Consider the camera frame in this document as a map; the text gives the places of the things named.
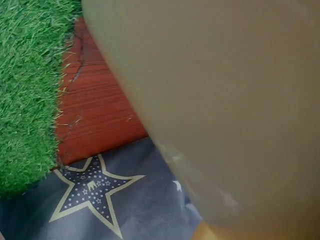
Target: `white star outline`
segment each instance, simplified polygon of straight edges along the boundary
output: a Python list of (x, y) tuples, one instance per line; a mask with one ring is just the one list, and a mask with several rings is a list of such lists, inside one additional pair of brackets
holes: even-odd
[[(50, 222), (53, 222), (55, 220), (58, 220), (60, 218), (63, 218), (69, 214), (72, 214), (76, 211), (79, 211), (85, 207), (88, 207), (91, 212), (101, 221), (103, 222), (108, 228), (110, 228), (118, 237), (120, 237), (121, 239), (123, 239), (122, 237), (122, 234), (121, 234), (121, 230), (119, 228), (119, 224), (118, 224), (118, 221), (117, 221), (117, 217), (116, 217), (116, 213), (115, 213), (115, 210), (114, 210), (114, 207), (113, 207), (113, 204), (112, 204), (112, 200), (111, 200), (111, 196), (113, 194), (115, 194), (116, 192), (122, 190), (122, 189), (125, 189), (126, 187), (130, 186), (131, 184), (133, 184), (134, 182), (138, 181), (139, 179), (145, 177), (145, 175), (136, 175), (136, 176), (119, 176), (119, 175), (115, 175), (113, 173), (110, 173), (107, 171), (106, 169), (106, 164), (105, 164), (105, 161), (103, 159), (103, 157), (101, 156), (101, 154), (98, 154), (98, 158), (99, 158), (99, 161), (100, 161), (100, 164), (101, 164), (101, 170), (102, 170), (102, 173), (104, 175), (106, 175), (107, 177), (111, 177), (111, 178), (114, 178), (114, 179), (119, 179), (119, 180), (129, 180), (127, 181), (125, 184), (119, 186), (119, 187), (116, 187), (110, 191), (108, 191), (106, 194), (105, 194), (105, 197), (106, 197), (106, 201), (107, 201), (107, 204), (108, 204), (108, 208), (109, 208), (109, 212), (110, 212), (110, 216), (111, 216), (111, 220), (113, 222), (113, 224), (108, 221), (105, 217), (103, 217), (95, 208), (94, 206), (92, 205), (92, 203), (87, 200), (79, 205), (76, 205), (76, 206), (73, 206), (69, 209), (66, 209), (64, 210), (63, 207), (64, 207), (64, 204), (65, 204), (65, 201), (67, 200), (67, 197), (68, 195), (70, 194), (71, 190), (74, 188), (75, 186), (75, 183), (73, 183), (72, 181), (66, 179), (59, 170), (54, 170), (54, 173), (63, 181), (65, 182), (66, 184), (69, 185), (68, 189), (65, 191), (63, 197), (61, 198), (60, 202), (58, 203), (58, 205), (56, 206), (53, 214), (52, 214), (52, 217), (49, 221)], [(74, 172), (84, 172), (87, 170), (88, 166), (90, 165), (91, 161), (92, 161), (92, 157), (89, 157), (85, 164), (84, 164), (84, 167), (83, 168), (75, 168), (75, 167), (68, 167), (67, 169), (69, 171), (74, 171)]]

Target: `wooden floor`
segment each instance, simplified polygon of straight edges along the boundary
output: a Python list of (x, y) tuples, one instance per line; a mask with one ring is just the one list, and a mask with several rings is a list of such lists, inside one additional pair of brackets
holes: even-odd
[(82, 19), (73, 47), (64, 55), (65, 77), (56, 120), (59, 159), (64, 164), (147, 136)]

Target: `beige container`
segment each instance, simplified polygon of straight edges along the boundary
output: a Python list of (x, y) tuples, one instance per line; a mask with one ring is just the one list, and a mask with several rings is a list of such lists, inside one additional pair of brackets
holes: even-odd
[(317, 239), (320, 1), (82, 4), (99, 49), (214, 232)]

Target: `blue mat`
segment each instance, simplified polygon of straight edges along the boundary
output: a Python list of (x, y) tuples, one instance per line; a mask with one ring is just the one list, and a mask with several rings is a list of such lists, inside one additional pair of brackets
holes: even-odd
[(189, 240), (200, 221), (148, 138), (55, 170), (0, 201), (6, 240)]

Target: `small white star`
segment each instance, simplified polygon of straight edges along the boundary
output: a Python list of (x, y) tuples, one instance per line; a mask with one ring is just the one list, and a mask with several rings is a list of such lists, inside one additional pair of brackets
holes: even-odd
[(181, 187), (180, 182), (179, 182), (179, 181), (172, 181), (172, 182), (175, 183), (175, 185), (176, 185), (176, 190), (177, 190), (178, 192), (182, 192), (182, 187)]

